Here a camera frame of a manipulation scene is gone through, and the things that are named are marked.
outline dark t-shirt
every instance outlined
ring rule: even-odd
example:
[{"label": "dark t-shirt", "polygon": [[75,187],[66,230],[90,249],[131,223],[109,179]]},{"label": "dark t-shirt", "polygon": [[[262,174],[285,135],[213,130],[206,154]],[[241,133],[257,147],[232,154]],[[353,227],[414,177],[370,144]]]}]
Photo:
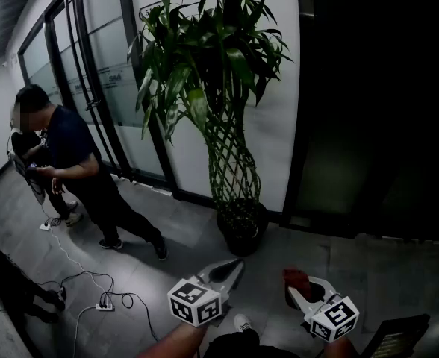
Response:
[{"label": "dark t-shirt", "polygon": [[31,148],[40,144],[40,138],[35,133],[13,133],[10,139],[12,142],[12,149],[17,156],[24,161],[26,167],[32,162],[35,162],[38,166],[47,166],[52,163],[50,153],[46,148],[41,148],[27,160],[22,157],[22,155]]},{"label": "dark t-shirt", "polygon": [[68,169],[84,162],[90,154],[94,154],[99,163],[99,173],[83,179],[64,181],[66,188],[78,195],[86,190],[92,191],[115,186],[113,179],[102,163],[102,156],[90,133],[87,123],[73,111],[58,106],[50,119],[47,129],[47,142],[52,155],[52,165],[56,169]]}]

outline braided plant trunk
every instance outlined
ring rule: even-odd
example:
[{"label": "braided plant trunk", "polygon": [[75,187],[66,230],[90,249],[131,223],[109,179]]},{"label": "braided plant trunk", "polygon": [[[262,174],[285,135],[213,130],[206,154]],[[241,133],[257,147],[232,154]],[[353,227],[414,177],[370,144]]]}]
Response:
[{"label": "braided plant trunk", "polygon": [[244,109],[229,101],[223,109],[219,117],[208,114],[205,129],[211,192],[221,221],[234,237],[251,238],[258,234],[261,182],[244,139]]}]

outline human hand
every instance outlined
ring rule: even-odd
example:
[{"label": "human hand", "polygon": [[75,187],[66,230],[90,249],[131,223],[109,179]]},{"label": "human hand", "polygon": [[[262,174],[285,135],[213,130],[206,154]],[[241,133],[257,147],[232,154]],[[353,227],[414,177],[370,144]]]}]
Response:
[{"label": "human hand", "polygon": [[63,191],[62,180],[60,178],[52,179],[52,192],[56,195],[59,195],[62,192],[65,193],[65,191]]},{"label": "human hand", "polygon": [[46,167],[37,167],[35,171],[42,176],[47,176],[50,178],[55,178],[55,175],[57,174],[57,169],[52,166],[46,166]]}]

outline shoe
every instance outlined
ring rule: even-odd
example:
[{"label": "shoe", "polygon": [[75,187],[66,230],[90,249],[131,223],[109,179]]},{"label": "shoe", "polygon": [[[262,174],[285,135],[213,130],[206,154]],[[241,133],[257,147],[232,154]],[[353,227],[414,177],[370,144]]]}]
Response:
[{"label": "shoe", "polygon": [[65,219],[65,224],[67,227],[73,226],[75,223],[78,223],[80,220],[82,220],[82,214],[81,213],[74,213],[71,212],[69,214],[69,217]]},{"label": "shoe", "polygon": [[112,244],[108,244],[108,243],[105,241],[105,239],[102,239],[102,240],[99,241],[99,245],[100,245],[103,249],[116,249],[116,250],[119,250],[119,249],[122,249],[123,241],[120,240],[120,239],[118,239],[118,241],[117,241],[114,245],[112,245]]},{"label": "shoe", "polygon": [[234,317],[234,327],[236,330],[242,333],[244,330],[252,329],[251,321],[244,314],[237,314]]},{"label": "shoe", "polygon": [[155,252],[160,261],[164,261],[168,258],[168,247],[166,246],[165,239],[162,237],[161,242],[153,244]]},{"label": "shoe", "polygon": [[47,292],[49,292],[52,295],[53,305],[61,312],[63,312],[65,310],[65,303],[60,299],[57,292],[54,290],[48,290]]},{"label": "shoe", "polygon": [[67,208],[69,209],[69,211],[73,211],[75,208],[77,208],[78,206],[78,201],[71,201],[70,203],[67,203]]}]

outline man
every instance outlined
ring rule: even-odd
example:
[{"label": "man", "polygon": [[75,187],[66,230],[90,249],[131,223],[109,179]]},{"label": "man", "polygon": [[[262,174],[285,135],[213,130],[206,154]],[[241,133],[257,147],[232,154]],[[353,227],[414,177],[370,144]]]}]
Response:
[{"label": "man", "polygon": [[[243,314],[234,318],[237,332],[216,338],[210,343],[204,358],[298,358],[289,351],[273,346],[259,345],[259,335]],[[183,323],[165,338],[138,355],[137,358],[192,358],[205,337],[207,325],[194,327]],[[325,358],[358,358],[359,355],[347,337],[324,347]]]},{"label": "man", "polygon": [[[13,129],[10,136],[12,149],[23,162],[25,169],[32,163],[35,163],[37,166],[48,166],[51,164],[49,151],[44,147],[45,138],[40,140],[34,132],[20,132],[13,126],[13,121],[10,121],[10,127]],[[27,169],[25,170],[25,178],[35,180],[46,191],[52,206],[58,212],[60,218],[65,220],[67,227],[71,227],[81,220],[81,214],[73,213],[78,204],[76,201],[67,204],[62,195],[52,192],[52,178],[39,175],[35,171]]]},{"label": "man", "polygon": [[54,290],[44,290],[29,280],[10,259],[0,251],[0,299],[10,313],[26,313],[40,318],[45,323],[58,321],[58,315],[47,312],[34,304],[34,296],[42,298],[46,303],[54,304],[63,311],[65,303]]},{"label": "man", "polygon": [[102,162],[85,121],[65,107],[49,101],[37,85],[24,87],[16,97],[14,111],[21,130],[47,130],[47,147],[52,165],[36,171],[52,179],[52,191],[60,192],[62,184],[84,204],[90,218],[104,235],[100,246],[120,249],[123,246],[116,226],[143,237],[155,247],[158,259],[168,256],[160,231],[139,213],[133,211],[113,182]]}]

